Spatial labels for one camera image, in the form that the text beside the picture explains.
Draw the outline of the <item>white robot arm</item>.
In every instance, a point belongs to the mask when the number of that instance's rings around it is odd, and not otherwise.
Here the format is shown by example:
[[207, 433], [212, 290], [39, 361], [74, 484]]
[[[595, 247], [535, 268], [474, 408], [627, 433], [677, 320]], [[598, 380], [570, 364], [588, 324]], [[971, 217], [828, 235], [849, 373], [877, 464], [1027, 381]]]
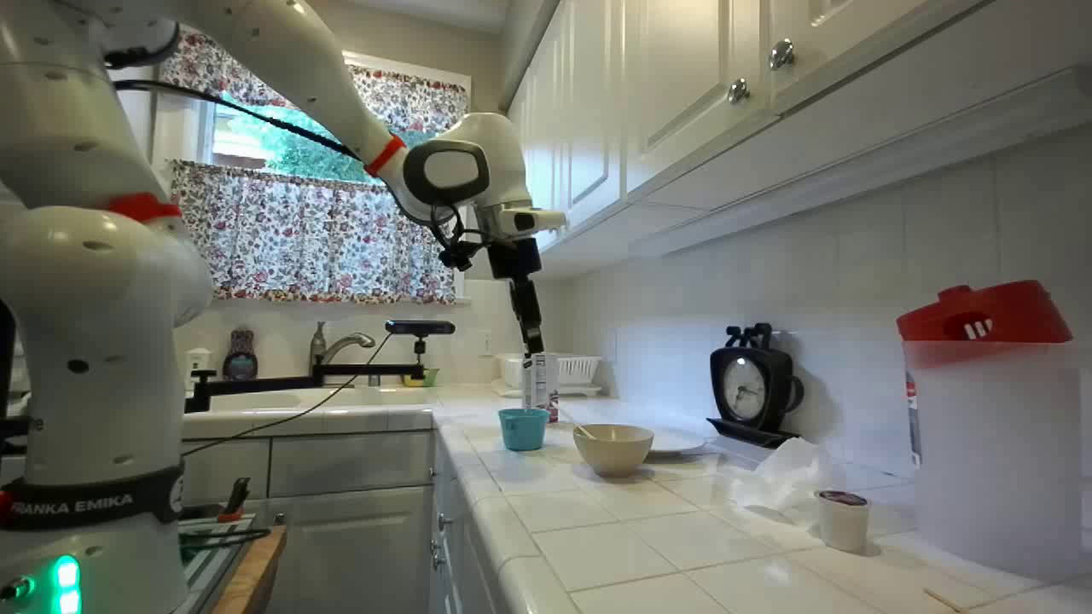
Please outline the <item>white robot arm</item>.
[[318, 120], [452, 266], [474, 251], [541, 348], [532, 204], [516, 127], [467, 111], [426, 142], [375, 120], [307, 0], [0, 0], [0, 301], [27, 356], [27, 458], [4, 488], [4, 614], [175, 614], [186, 599], [175, 488], [184, 380], [175, 332], [212, 301], [207, 266], [134, 140], [108, 71], [224, 49]]

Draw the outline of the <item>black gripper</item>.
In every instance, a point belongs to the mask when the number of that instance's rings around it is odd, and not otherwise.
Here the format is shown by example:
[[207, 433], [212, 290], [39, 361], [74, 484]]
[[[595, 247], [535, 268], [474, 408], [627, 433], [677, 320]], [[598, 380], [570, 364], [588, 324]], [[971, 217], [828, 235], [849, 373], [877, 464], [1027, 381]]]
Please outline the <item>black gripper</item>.
[[487, 264], [507, 283], [513, 310], [521, 320], [524, 356], [541, 350], [538, 301], [532, 277], [538, 272], [538, 249], [532, 240], [492, 241]]

